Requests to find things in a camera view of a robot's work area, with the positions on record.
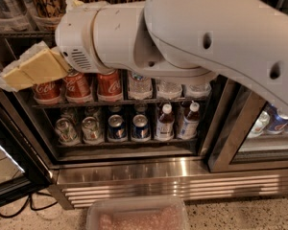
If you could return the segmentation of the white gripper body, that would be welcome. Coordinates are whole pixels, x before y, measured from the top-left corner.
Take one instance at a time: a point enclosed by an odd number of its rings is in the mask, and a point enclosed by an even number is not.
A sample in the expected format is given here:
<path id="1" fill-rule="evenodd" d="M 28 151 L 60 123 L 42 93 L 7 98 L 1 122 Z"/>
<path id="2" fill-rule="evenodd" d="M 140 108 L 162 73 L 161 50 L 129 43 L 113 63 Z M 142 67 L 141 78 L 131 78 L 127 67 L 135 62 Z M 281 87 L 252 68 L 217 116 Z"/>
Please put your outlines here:
<path id="1" fill-rule="evenodd" d="M 55 31 L 56 44 L 64 59 L 77 71 L 100 73 L 101 61 L 95 53 L 93 24 L 100 2 L 65 0 L 66 13 Z"/>

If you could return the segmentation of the yellow foam padded gripper finger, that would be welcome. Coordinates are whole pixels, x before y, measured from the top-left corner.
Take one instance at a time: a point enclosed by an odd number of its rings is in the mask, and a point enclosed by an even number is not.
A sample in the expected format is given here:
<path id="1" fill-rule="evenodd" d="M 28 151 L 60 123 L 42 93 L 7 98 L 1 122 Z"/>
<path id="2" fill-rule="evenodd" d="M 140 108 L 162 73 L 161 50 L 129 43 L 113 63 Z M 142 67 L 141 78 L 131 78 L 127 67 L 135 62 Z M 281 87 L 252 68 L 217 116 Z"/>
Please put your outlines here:
<path id="1" fill-rule="evenodd" d="M 49 48 L 41 41 L 3 69 L 0 73 L 0 88 L 8 92 L 18 92 L 36 84 L 60 80 L 71 71 L 72 67 L 59 48 Z"/>

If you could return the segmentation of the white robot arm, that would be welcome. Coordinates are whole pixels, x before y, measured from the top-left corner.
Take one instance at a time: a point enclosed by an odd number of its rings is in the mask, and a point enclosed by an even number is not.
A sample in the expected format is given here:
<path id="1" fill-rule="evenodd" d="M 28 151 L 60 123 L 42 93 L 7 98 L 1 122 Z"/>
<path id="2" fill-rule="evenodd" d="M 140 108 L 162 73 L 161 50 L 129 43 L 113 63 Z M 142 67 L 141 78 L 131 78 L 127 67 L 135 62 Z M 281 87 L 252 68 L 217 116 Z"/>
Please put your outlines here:
<path id="1" fill-rule="evenodd" d="M 55 41 L 6 66 L 0 87 L 17 92 L 72 70 L 126 69 L 180 84 L 222 75 L 288 115 L 288 15 L 260 0 L 68 0 Z"/>

